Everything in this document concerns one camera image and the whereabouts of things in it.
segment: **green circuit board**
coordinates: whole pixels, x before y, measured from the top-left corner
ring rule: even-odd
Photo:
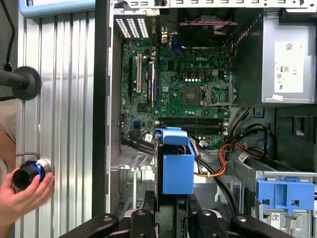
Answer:
[[[151,41],[127,41],[123,44],[121,133],[124,136],[134,131],[138,137],[146,139],[147,134],[154,133],[161,118],[212,120],[230,117],[230,112],[225,109],[230,101],[230,70],[226,66],[228,50],[173,51],[169,45],[160,47],[159,56],[155,58],[158,70],[153,107],[148,102],[151,52]],[[209,107],[202,105],[206,87],[211,94],[209,103],[213,104]],[[205,141],[209,149],[218,148],[224,140],[221,133],[205,130],[197,130],[193,135]]]
[[[147,83],[145,76],[147,73],[147,61],[144,59],[145,55],[151,48],[151,41],[129,41],[123,45],[123,59],[122,59],[122,86],[121,86],[121,115],[124,126],[121,131],[127,135],[133,129],[133,122],[140,121],[141,129],[140,136],[144,137],[146,133],[154,131],[154,114],[153,109],[147,107]],[[137,57],[142,55],[142,81],[141,92],[136,92],[137,81]],[[133,84],[129,82],[129,75],[132,70]]]
[[[230,69],[226,66],[229,56],[225,48],[173,51],[169,46],[161,47],[159,115],[228,118],[223,105],[231,103]],[[209,107],[202,106],[206,96],[203,88],[210,92]]]

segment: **chip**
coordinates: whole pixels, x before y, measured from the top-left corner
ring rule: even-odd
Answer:
[[[147,104],[138,103],[138,113],[146,113],[146,112],[147,112]]]
[[[183,86],[182,87],[182,100],[183,105],[200,105],[201,89],[196,86]]]

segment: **power supply label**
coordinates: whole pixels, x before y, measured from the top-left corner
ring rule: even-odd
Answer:
[[[274,92],[302,93],[304,49],[301,42],[275,41]]]

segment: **motherboard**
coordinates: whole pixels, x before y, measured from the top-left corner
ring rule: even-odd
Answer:
[[[216,149],[233,101],[227,48],[174,49],[152,41],[123,45],[121,132],[153,142],[156,127],[177,126]]]

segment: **hand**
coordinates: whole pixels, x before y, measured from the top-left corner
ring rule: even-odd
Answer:
[[[7,174],[0,187],[0,225],[13,224],[19,217],[46,203],[53,193],[54,176],[49,173],[41,183],[37,175],[24,191],[16,194],[12,175],[17,169]]]

